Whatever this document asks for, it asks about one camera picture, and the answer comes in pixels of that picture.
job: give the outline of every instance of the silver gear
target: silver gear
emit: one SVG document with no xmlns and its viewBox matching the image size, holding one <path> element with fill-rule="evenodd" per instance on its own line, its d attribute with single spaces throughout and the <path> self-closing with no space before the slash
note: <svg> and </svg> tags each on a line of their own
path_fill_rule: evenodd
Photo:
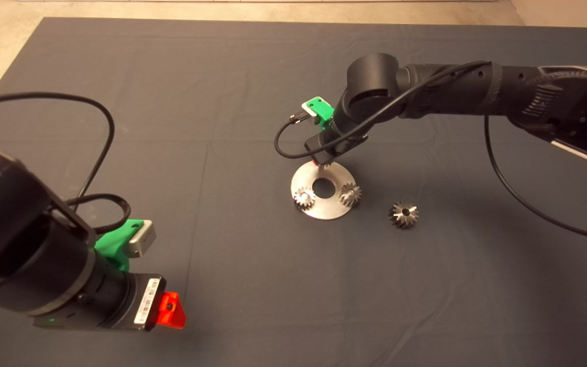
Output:
<svg viewBox="0 0 587 367">
<path fill-rule="evenodd" d="M 308 187 L 300 188 L 293 195 L 293 200 L 300 209 L 310 209 L 310 207 L 314 205 L 316 194 L 314 193 L 314 190 Z"/>
<path fill-rule="evenodd" d="M 338 199 L 345 206 L 353 206 L 361 198 L 361 188 L 354 183 L 346 183 L 341 188 Z"/>
<path fill-rule="evenodd" d="M 396 202 L 389 211 L 389 220 L 398 228 L 411 228 L 418 221 L 418 213 L 417 206 Z"/>
</svg>

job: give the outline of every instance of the circular metal plate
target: circular metal plate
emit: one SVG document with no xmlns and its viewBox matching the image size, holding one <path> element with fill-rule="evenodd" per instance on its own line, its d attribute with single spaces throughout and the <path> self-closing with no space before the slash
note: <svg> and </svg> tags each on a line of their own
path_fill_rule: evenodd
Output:
<svg viewBox="0 0 587 367">
<path fill-rule="evenodd" d="M 335 186 L 335 193 L 329 198 L 321 198 L 317 195 L 314 205 L 310 209 L 304 209 L 302 212 L 312 218 L 323 220 L 344 216 L 350 211 L 351 207 L 345 206 L 339 200 L 341 188 L 345 184 L 354 184 L 355 179 L 345 167 L 338 163 L 318 167 L 314 162 L 310 161 L 300 166 L 291 179 L 291 197 L 300 188 L 312 188 L 314 182 L 319 178 L 328 179 Z"/>
</svg>

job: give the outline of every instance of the gray tablecloth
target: gray tablecloth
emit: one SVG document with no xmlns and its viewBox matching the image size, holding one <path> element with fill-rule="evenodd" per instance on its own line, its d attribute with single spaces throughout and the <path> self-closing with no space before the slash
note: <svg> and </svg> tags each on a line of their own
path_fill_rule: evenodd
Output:
<svg viewBox="0 0 587 367">
<path fill-rule="evenodd" d="M 300 214 L 304 161 L 273 150 L 308 98 L 335 103 L 369 52 L 400 63 L 587 65 L 587 29 L 45 19 L 0 93 L 102 101 L 118 134 L 91 192 L 127 198 L 158 240 L 136 272 L 185 297 L 185 330 L 53 332 L 0 310 L 0 365 L 587 365 L 587 239 L 533 216 L 499 185 L 482 119 L 394 120 L 341 158 L 363 188 L 336 221 Z M 292 128 L 284 148 L 315 133 Z M 587 228 L 587 162 L 492 120 L 508 179 Z M 0 104 L 0 149 L 61 197 L 105 136 L 91 107 Z M 414 202 L 413 230 L 387 222 Z M 90 223 L 114 207 L 83 206 Z"/>
</svg>

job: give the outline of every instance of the spur gear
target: spur gear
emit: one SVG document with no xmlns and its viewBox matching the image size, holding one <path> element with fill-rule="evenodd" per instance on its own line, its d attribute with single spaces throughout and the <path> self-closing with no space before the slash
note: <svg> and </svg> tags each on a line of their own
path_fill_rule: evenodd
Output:
<svg viewBox="0 0 587 367">
<path fill-rule="evenodd" d="M 398 228 L 414 227 L 418 221 L 418 207 L 413 204 L 396 202 L 389 211 L 389 220 Z"/>
<path fill-rule="evenodd" d="M 296 193 L 293 195 L 293 200 L 300 209 L 310 209 L 316 201 L 316 194 L 314 193 L 314 190 L 308 187 L 303 187 L 296 190 Z"/>
<path fill-rule="evenodd" d="M 353 206 L 361 198 L 361 188 L 354 183 L 346 183 L 341 188 L 338 199 L 345 206 Z"/>
</svg>

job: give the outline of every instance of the sticker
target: sticker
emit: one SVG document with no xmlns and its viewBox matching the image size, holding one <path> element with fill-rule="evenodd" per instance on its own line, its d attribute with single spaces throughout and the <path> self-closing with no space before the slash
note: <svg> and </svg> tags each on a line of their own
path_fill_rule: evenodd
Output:
<svg viewBox="0 0 587 367">
<path fill-rule="evenodd" d="M 146 290 L 144 290 L 142 303 L 135 314 L 136 324 L 146 323 L 146 319 L 149 317 L 149 312 L 151 311 L 151 305 L 153 304 L 153 298 L 155 298 L 155 293 L 158 291 L 158 285 L 160 285 L 160 278 L 152 277 L 149 279 Z"/>
</svg>

